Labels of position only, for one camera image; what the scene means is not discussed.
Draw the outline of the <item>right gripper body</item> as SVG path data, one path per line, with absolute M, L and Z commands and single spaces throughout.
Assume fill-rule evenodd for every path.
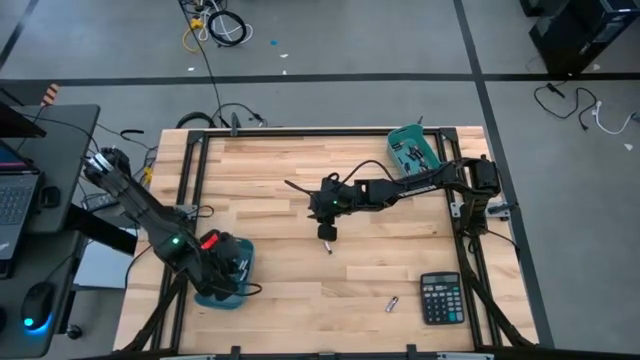
M 321 181 L 321 188 L 310 195 L 309 218 L 320 224 L 334 224 L 353 201 L 353 188 L 339 181 L 338 173 L 331 173 Z

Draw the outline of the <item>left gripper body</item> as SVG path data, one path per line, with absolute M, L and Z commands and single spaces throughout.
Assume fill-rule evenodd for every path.
M 239 241 L 230 233 L 213 229 L 199 238 L 200 264 L 206 281 L 237 279 L 241 256 Z

